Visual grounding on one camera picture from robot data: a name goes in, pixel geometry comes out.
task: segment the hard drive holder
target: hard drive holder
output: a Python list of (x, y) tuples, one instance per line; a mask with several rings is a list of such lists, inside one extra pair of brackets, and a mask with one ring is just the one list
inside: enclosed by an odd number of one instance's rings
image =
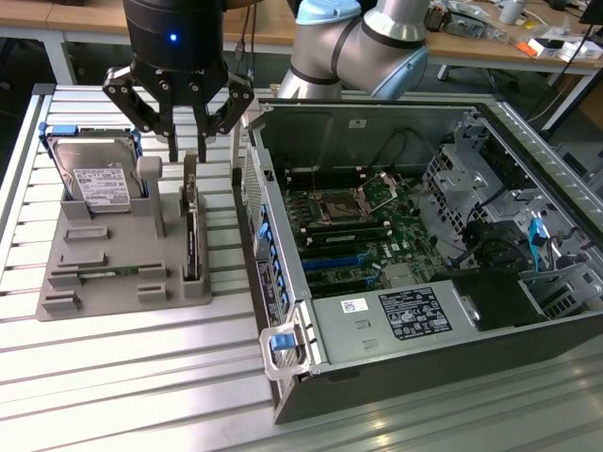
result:
[(160, 157), (142, 156), (137, 171), (149, 197), (128, 213), (91, 214), (62, 201), (41, 287), (41, 321), (133, 313), (211, 301), (204, 198), (199, 195), (200, 279), (185, 281), (187, 226), (178, 194), (159, 194)]

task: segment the hard drive label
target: hard drive label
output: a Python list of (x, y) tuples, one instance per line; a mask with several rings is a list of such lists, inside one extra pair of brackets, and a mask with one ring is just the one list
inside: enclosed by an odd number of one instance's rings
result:
[(73, 173), (84, 201), (90, 205), (130, 203), (128, 187), (121, 168), (74, 169)]
[(452, 331), (430, 287), (379, 295), (379, 300), (394, 335), (400, 341)]

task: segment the robotic arm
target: robotic arm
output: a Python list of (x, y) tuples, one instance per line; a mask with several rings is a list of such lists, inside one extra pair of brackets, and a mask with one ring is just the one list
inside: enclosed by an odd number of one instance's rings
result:
[(356, 0), (303, 0), (279, 97), (338, 98), (343, 81), (378, 99), (398, 99), (427, 64), (429, 3), (378, 0), (361, 17)]
[[(240, 6), (240, 2), (231, 3)], [(170, 161), (178, 160), (173, 108), (192, 106), (199, 161), (205, 143), (226, 134), (253, 100), (251, 84), (228, 73), (222, 56), (222, 0), (123, 0), (133, 59), (127, 68), (108, 70), (105, 94), (142, 132), (166, 139)], [(142, 85), (159, 103), (156, 112), (133, 88)], [(214, 114), (207, 104), (224, 86), (228, 100)]]
[[(178, 160), (175, 106), (192, 106), (204, 162), (205, 143), (228, 133), (253, 100), (251, 84), (226, 68), (221, 25), (226, 6), (258, 1), (123, 0), (134, 56), (129, 67), (109, 69), (103, 91), (139, 130), (168, 141), (171, 162)], [(427, 63), (428, 7), (429, 0), (378, 0), (361, 17), (356, 0), (303, 0), (279, 96), (337, 98), (342, 80), (377, 98), (398, 98), (418, 83)], [(158, 112), (135, 83), (158, 101)], [(228, 100), (209, 114), (207, 104), (224, 85)]]

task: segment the circuit board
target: circuit board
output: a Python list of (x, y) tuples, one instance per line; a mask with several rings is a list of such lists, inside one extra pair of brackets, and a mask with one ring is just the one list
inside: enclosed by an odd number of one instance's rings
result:
[(283, 197), (315, 299), (426, 283), (445, 270), (409, 188), (393, 177)]

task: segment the gray floor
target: gray floor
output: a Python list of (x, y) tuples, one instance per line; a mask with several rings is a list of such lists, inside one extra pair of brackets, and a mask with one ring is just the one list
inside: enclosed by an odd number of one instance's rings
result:
[[(73, 57), (73, 65), (78, 70), (78, 81), (84, 85), (100, 85), (107, 68), (126, 65), (130, 58), (129, 49), (118, 45), (72, 44), (70, 53)], [(227, 55), (226, 58), (231, 68), (236, 66), (232, 54)], [(270, 83), (278, 83), (285, 75), (288, 65), (288, 56), (258, 55), (255, 85), (265, 88)], [(477, 93), (494, 91), (484, 70), (455, 69), (450, 73), (447, 82), (440, 82), (436, 78), (438, 69), (429, 66), (416, 90)], [(55, 80), (43, 48), (33, 41), (21, 42), (1, 74), (12, 85), (10, 90), (0, 91), (0, 110), (2, 110), (0, 112), (0, 172), (4, 175), (33, 86), (36, 83), (54, 83)], [(499, 93), (517, 111), (526, 115), (531, 111), (535, 100), (547, 90), (547, 85), (544, 77), (537, 73), (516, 73), (516, 75), (519, 77), (518, 91), (508, 86), (509, 78), (505, 75), (497, 75), (497, 87)], [(541, 108), (544, 108), (555, 94), (554, 91), (549, 92)], [(545, 123), (547, 116), (533, 124), (536, 130)], [(568, 141), (601, 142), (603, 132), (576, 111), (550, 140), (554, 144)]]

